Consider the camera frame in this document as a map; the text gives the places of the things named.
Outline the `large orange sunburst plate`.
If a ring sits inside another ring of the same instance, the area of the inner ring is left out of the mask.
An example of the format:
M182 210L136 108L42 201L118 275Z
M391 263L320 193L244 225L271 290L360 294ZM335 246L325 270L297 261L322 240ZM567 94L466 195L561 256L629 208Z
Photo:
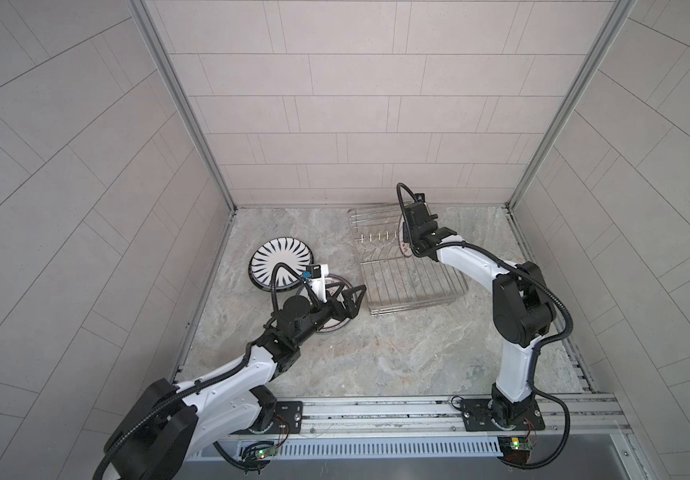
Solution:
M343 317L342 315L333 315L331 312L322 312L314 320L314 333L332 333L343 328L349 322L350 319L348 317Z

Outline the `white blue leaf plate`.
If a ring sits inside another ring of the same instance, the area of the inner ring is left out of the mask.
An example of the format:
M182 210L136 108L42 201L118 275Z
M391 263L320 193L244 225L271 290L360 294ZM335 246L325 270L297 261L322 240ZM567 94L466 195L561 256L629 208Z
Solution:
M278 263L287 264L301 275L314 263L310 247L294 237L278 237L262 244L251 256L248 274L255 287L263 291L271 289L271 274Z

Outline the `white plate orange sunburst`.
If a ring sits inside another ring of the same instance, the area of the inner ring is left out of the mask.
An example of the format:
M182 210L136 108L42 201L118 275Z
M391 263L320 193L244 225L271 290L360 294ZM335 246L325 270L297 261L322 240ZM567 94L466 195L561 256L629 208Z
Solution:
M411 243L408 241L409 233L405 223L405 218L401 217L399 219L399 225L397 227L396 238L398 241L399 251L405 258L412 258L413 251L411 248Z

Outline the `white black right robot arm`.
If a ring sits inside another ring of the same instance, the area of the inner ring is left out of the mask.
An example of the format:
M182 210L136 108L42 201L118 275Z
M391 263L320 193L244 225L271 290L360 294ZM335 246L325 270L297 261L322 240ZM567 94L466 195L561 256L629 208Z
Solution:
M417 258L450 266L485 287L492 298L493 324L503 339L500 370L491 390L492 422L502 430L519 425L534 401L539 343L546 338L556 312L539 288L536 264L507 262L438 225L424 197L400 183L400 242Z

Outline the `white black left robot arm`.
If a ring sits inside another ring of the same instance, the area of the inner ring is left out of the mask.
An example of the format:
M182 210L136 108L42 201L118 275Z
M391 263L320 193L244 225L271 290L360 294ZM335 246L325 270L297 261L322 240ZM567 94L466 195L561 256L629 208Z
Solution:
M276 398L267 385L300 357L302 344L331 320L358 316L366 286L331 284L274 301L262 334L243 354L193 381L159 379L142 393L103 448L96 479L172 479L183 463L230 434L264 429Z

